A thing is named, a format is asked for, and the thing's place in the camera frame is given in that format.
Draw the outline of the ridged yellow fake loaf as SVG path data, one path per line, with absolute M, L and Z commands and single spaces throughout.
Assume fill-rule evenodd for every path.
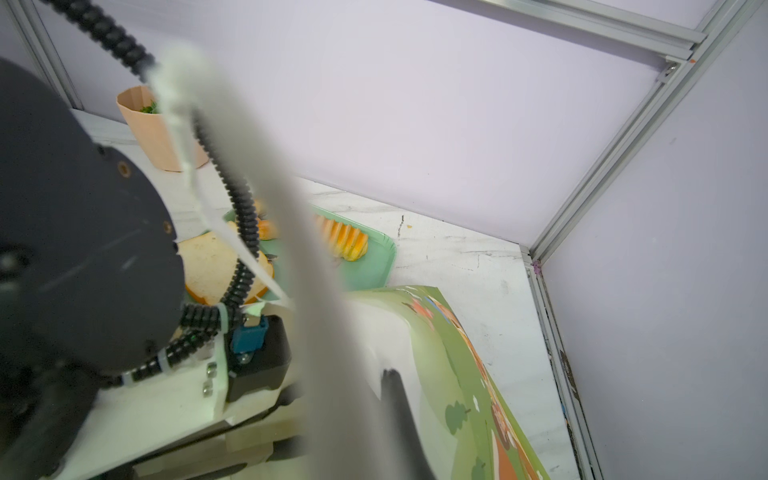
M 334 258 L 354 262 L 367 253 L 369 236 L 359 228 L 318 214 L 315 221 L 323 242 Z

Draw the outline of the fake toast slice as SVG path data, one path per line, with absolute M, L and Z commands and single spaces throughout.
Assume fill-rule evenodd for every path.
M 184 240 L 177 246 L 187 292 L 204 305 L 218 303 L 235 273 L 235 252 L 213 232 Z

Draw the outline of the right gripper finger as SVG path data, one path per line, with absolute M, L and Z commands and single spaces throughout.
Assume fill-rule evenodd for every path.
M 398 371 L 383 371 L 380 402 L 392 432 L 395 458 L 402 472 L 401 479 L 435 479 L 421 445 L 405 386 Z

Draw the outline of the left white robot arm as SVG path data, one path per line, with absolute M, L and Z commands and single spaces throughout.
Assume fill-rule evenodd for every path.
M 224 242 L 178 242 L 160 196 L 59 98 L 1 63 L 1 475 L 64 461 L 101 390 L 145 382 L 216 337 L 228 401 L 282 386 L 291 353 L 267 288 Z

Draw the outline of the yellow fake bread roll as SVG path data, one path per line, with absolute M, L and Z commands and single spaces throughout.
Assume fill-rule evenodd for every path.
M 275 224 L 267 217 L 267 209 L 264 204 L 259 200 L 255 200 L 254 208 L 257 214 L 259 238 L 262 241 L 276 239 L 279 236 L 278 229 Z

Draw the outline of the white paper bag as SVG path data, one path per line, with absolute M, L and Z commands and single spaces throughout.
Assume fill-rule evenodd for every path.
M 381 376 L 402 377 L 435 479 L 543 479 L 547 473 L 442 294 L 397 287 L 346 296 L 286 158 L 230 80 L 189 44 L 168 47 L 147 73 L 193 204 L 276 296 L 292 323 L 305 413 L 309 479 L 401 479 L 381 400 Z M 191 165 L 206 136 L 223 165 L 262 200 L 293 261 L 286 293 L 249 250 L 244 229 L 210 206 Z

